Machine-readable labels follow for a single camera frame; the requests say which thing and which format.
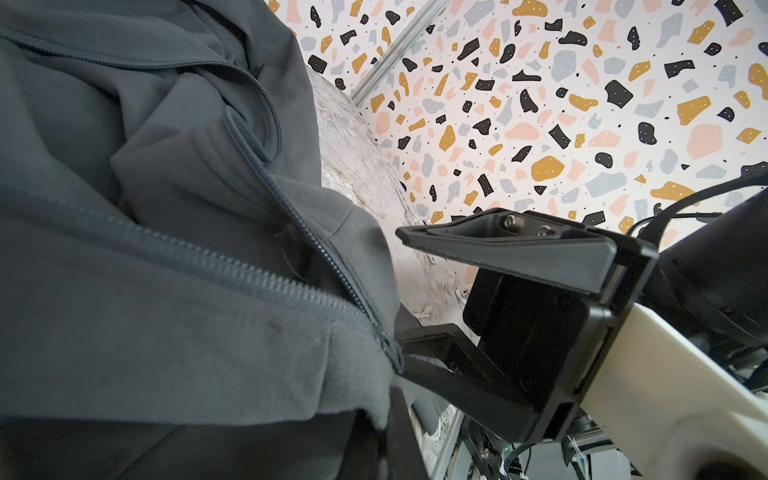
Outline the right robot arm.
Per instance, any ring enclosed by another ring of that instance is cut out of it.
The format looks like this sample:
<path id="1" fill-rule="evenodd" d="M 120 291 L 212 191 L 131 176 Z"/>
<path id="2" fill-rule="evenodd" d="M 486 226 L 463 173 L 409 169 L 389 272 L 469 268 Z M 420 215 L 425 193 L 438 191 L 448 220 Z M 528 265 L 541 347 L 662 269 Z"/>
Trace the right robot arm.
<path id="1" fill-rule="evenodd" d="M 626 233 L 535 211 L 494 208 L 447 224 L 401 227 L 404 245 L 475 266 L 463 325 L 403 330 L 404 377 L 498 437 L 561 438 L 635 305 L 722 367 L 767 343 L 767 195 L 764 191 L 668 249 L 676 219 L 767 172 L 685 197 Z"/>

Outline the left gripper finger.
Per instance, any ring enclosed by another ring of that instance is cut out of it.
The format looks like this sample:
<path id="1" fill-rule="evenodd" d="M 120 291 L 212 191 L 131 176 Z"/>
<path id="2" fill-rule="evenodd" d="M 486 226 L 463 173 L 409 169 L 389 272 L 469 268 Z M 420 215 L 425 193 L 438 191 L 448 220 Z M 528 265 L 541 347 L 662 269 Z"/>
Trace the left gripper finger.
<path id="1" fill-rule="evenodd" d="M 387 478 L 390 480 L 428 480 L 423 457 L 409 415 L 409 407 L 399 387 L 390 389 L 389 423 L 385 433 Z"/>

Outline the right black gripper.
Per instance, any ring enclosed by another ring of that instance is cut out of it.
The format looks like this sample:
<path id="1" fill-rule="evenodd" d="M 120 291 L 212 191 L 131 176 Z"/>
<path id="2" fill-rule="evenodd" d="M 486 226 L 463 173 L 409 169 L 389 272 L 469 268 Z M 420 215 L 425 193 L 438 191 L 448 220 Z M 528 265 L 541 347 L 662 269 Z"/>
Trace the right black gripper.
<path id="1" fill-rule="evenodd" d="M 641 239 L 501 208 L 396 236 L 480 268 L 463 314 L 480 349 L 401 307 L 400 376 L 521 443 L 564 434 L 659 257 Z"/>

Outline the dark grey jacket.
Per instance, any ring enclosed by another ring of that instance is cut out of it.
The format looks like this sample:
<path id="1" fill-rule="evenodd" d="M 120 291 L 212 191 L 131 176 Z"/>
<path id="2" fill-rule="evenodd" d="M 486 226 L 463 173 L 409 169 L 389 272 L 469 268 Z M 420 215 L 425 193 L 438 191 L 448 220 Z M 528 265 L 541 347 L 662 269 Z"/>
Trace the dark grey jacket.
<path id="1" fill-rule="evenodd" d="M 403 306 L 321 169 L 265 2 L 3 2 L 2 477 L 388 479 Z"/>

